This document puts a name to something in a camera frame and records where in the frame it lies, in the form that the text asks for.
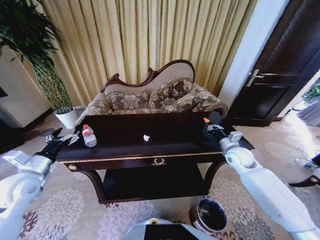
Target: doorway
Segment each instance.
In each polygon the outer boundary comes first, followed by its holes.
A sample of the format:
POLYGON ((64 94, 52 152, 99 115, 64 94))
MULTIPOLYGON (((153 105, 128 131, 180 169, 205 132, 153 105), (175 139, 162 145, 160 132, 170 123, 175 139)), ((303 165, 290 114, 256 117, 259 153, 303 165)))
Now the doorway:
POLYGON ((230 108, 233 125, 268 126, 320 68, 320 3, 287 5, 230 108))

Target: throw pillow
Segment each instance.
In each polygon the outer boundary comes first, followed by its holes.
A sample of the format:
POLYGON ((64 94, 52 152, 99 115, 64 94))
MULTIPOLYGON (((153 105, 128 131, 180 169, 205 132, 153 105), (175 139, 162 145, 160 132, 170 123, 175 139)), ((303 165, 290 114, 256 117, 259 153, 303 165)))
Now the throw pillow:
POLYGON ((164 113, 176 113, 178 111, 177 108, 174 105, 162 106, 161 110, 164 113))
POLYGON ((110 92, 106 100, 113 111, 124 109, 145 109, 148 104, 148 92, 110 92))
POLYGON ((200 101, 191 109, 192 112, 209 112, 220 105, 225 106, 228 111, 228 105, 205 88, 196 88, 191 93, 200 98, 200 101))
POLYGON ((163 114, 161 109, 154 108, 139 108, 133 110, 117 110, 112 113, 112 115, 123 115, 123 114, 163 114))
POLYGON ((173 106, 176 108, 178 113, 181 113, 185 110, 191 109, 194 105, 201 101, 201 97, 190 92, 187 95, 175 101, 173 106))
POLYGON ((74 123, 74 128, 78 126, 85 116, 92 115, 110 115, 112 114, 111 107, 105 100, 93 100, 88 107, 83 111, 79 118, 74 123))
POLYGON ((192 81, 187 77, 169 81, 151 94, 148 108, 160 109, 163 106, 172 105, 176 100, 188 94, 191 88, 192 81))

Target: white wall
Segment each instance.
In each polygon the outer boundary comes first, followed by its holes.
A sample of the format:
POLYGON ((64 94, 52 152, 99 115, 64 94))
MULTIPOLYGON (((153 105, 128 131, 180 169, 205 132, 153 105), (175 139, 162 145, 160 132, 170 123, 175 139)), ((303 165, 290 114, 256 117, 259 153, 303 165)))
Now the white wall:
POLYGON ((232 105, 289 0, 258 0, 223 83, 219 99, 232 105))
POLYGON ((8 94, 0 98, 0 117, 11 127, 23 128, 46 110, 49 103, 15 53, 4 48, 0 57, 0 86, 8 94))
POLYGON ((297 105, 302 100, 302 95, 320 78, 320 69, 313 75, 313 77, 304 85, 304 87, 295 95, 289 104, 279 113, 278 118, 282 118, 286 112, 297 105))

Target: trash can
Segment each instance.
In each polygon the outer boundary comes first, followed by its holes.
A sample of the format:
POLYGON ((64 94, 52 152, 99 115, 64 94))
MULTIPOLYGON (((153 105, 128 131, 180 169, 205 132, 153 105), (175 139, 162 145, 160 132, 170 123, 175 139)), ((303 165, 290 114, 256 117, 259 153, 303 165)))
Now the trash can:
POLYGON ((190 222, 196 229, 208 234, 223 231, 227 216, 223 207, 210 197, 204 197, 190 210, 190 222))

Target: gold drawer handle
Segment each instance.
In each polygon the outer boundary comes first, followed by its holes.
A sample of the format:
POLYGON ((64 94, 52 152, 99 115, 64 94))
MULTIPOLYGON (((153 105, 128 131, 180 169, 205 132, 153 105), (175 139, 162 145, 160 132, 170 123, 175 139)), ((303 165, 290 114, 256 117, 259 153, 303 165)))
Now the gold drawer handle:
POLYGON ((151 164, 152 166, 162 166, 162 165, 167 165, 165 163, 165 159, 164 158, 161 158, 161 162, 157 162, 158 158, 155 158, 153 160, 153 163, 151 164))
POLYGON ((77 170, 77 167, 75 166, 75 165, 73 165, 73 164, 70 164, 69 166, 68 166, 68 168, 70 169, 70 170, 77 170))

